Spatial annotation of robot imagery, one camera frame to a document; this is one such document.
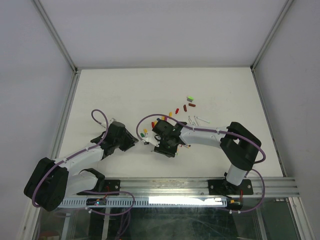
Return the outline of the white lime-tipped marker body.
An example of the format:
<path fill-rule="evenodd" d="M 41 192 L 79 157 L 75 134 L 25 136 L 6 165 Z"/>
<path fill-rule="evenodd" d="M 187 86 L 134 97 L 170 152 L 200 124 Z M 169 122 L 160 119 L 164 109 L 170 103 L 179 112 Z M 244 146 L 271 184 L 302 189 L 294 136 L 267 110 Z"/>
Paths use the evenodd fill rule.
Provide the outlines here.
<path fill-rule="evenodd" d="M 205 123 L 208 123 L 208 124 L 210 124 L 211 122 L 209 121 L 209 120 L 207 120 L 207 119 L 204 119 L 204 118 L 201 118 L 201 117 L 198 117 L 198 116 L 194 116 L 197 120 L 199 120 L 199 121 L 202 121 L 202 122 L 205 122 Z"/>

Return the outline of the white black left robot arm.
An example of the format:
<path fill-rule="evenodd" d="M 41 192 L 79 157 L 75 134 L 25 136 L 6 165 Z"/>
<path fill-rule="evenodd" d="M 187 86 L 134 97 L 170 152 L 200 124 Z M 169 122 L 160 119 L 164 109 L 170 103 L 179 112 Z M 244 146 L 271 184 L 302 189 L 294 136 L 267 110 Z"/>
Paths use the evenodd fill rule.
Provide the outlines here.
<path fill-rule="evenodd" d="M 42 158 L 33 170 L 23 193 L 48 212 L 55 210 L 66 197 L 74 195 L 117 195 L 116 184 L 107 180 L 96 167 L 99 161 L 132 148 L 138 139 L 126 126 L 114 121 L 106 131 L 92 139 L 84 149 L 67 157 Z"/>

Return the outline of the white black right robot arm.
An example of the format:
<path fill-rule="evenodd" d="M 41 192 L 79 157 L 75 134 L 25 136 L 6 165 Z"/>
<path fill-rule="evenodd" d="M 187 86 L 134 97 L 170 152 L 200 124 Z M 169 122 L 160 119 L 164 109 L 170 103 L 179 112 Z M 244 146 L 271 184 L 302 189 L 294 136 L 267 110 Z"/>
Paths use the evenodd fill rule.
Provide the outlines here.
<path fill-rule="evenodd" d="M 226 127 L 204 127 L 177 122 L 159 120 L 152 129 L 154 133 L 154 151 L 173 158 L 179 145 L 204 145 L 221 149 L 230 162 L 223 187 L 230 194 L 242 187 L 246 174 L 252 170 L 261 141 L 238 122 Z"/>

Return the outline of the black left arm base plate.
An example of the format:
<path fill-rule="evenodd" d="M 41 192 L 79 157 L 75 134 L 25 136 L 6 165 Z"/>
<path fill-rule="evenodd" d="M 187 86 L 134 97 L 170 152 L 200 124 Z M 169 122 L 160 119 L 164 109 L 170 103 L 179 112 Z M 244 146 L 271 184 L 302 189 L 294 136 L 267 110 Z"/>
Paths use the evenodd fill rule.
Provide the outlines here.
<path fill-rule="evenodd" d="M 103 195 L 105 196 L 109 192 L 111 196 L 118 196 L 118 191 L 120 190 L 121 181 L 119 179 L 104 179 L 98 180 L 94 188 L 82 192 L 78 192 L 78 196 L 93 196 L 93 195 Z"/>

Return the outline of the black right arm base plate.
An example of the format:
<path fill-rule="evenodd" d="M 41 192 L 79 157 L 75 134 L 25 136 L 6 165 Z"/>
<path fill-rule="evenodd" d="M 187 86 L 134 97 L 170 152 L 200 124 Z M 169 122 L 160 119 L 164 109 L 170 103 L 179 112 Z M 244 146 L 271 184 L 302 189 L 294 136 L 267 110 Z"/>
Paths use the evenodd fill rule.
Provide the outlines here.
<path fill-rule="evenodd" d="M 254 194 L 252 182 L 249 179 L 243 179 L 239 186 L 227 182 L 223 179 L 209 179 L 207 181 L 209 195 L 222 196 L 251 196 Z"/>

